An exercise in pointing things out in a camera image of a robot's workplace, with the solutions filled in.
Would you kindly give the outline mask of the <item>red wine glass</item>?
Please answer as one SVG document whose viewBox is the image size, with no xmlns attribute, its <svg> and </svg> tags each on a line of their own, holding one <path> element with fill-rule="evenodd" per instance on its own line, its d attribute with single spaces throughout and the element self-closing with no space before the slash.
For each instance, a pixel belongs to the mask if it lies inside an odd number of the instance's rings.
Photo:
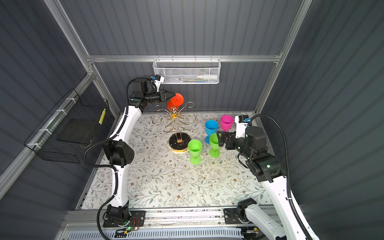
<svg viewBox="0 0 384 240">
<path fill-rule="evenodd" d="M 183 103 L 184 97 L 176 93 L 176 95 L 167 102 L 167 109 L 168 111 L 177 110 Z"/>
</svg>

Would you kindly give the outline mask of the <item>pink wine glass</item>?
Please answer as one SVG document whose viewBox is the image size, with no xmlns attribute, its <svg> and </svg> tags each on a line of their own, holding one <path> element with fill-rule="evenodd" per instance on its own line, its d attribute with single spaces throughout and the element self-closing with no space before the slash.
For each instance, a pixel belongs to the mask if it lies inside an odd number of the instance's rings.
<svg viewBox="0 0 384 240">
<path fill-rule="evenodd" d="M 226 132 L 233 126 L 234 118 L 230 115 L 223 115 L 220 120 L 221 129 Z"/>
</svg>

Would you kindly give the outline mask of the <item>blue wine glass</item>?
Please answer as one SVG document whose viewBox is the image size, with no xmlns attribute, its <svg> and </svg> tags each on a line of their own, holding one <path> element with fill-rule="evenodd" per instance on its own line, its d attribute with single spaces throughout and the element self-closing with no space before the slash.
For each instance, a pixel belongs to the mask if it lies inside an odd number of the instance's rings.
<svg viewBox="0 0 384 240">
<path fill-rule="evenodd" d="M 210 136 L 217 132 L 219 124 L 214 120 L 209 120 L 205 123 L 205 131 L 207 136 L 205 137 L 205 143 L 210 144 Z"/>
</svg>

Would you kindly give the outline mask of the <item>green wine glass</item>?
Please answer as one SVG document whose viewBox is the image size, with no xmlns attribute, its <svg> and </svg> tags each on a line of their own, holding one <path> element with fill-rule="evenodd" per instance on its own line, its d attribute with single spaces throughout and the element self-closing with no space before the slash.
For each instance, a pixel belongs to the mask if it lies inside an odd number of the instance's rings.
<svg viewBox="0 0 384 240">
<path fill-rule="evenodd" d="M 190 153 L 190 162 L 193 165 L 198 165 L 201 162 L 201 153 L 203 150 L 203 144 L 199 140 L 191 140 L 188 143 L 188 150 Z"/>
<path fill-rule="evenodd" d="M 210 146 L 211 149 L 209 151 L 209 155 L 212 158 L 218 158 L 220 156 L 220 146 L 219 139 L 216 133 L 210 135 Z"/>
</svg>

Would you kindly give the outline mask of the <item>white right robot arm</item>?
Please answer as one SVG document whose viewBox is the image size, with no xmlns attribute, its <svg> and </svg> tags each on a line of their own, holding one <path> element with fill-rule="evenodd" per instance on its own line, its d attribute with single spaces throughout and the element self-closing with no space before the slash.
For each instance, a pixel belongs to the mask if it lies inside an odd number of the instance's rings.
<svg viewBox="0 0 384 240">
<path fill-rule="evenodd" d="M 267 135 L 262 128 L 248 126 L 240 137 L 236 132 L 217 132 L 219 146 L 236 150 L 246 159 L 243 164 L 258 180 L 271 198 L 280 223 L 266 214 L 252 198 L 238 202 L 236 216 L 242 223 L 253 223 L 269 240 L 317 240 L 288 187 L 275 156 L 268 153 Z"/>
</svg>

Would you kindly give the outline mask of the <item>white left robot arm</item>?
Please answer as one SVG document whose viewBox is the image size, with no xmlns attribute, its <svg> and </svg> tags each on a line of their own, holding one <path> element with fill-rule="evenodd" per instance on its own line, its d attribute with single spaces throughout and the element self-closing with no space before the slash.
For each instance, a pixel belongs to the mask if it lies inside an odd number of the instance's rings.
<svg viewBox="0 0 384 240">
<path fill-rule="evenodd" d="M 158 80 L 155 77 L 151 79 L 142 78 L 142 80 L 142 90 L 140 92 L 129 94 L 129 86 L 134 80 L 129 81 L 127 84 L 124 114 L 110 139 L 103 144 L 109 164 L 113 167 L 113 196 L 111 201 L 107 203 L 106 217 L 119 225 L 129 222 L 131 219 L 127 194 L 127 176 L 129 164 L 132 163 L 135 157 L 134 150 L 128 145 L 133 128 L 148 103 L 166 102 L 176 95 L 160 89 L 160 85 L 164 82 L 163 77 Z"/>
</svg>

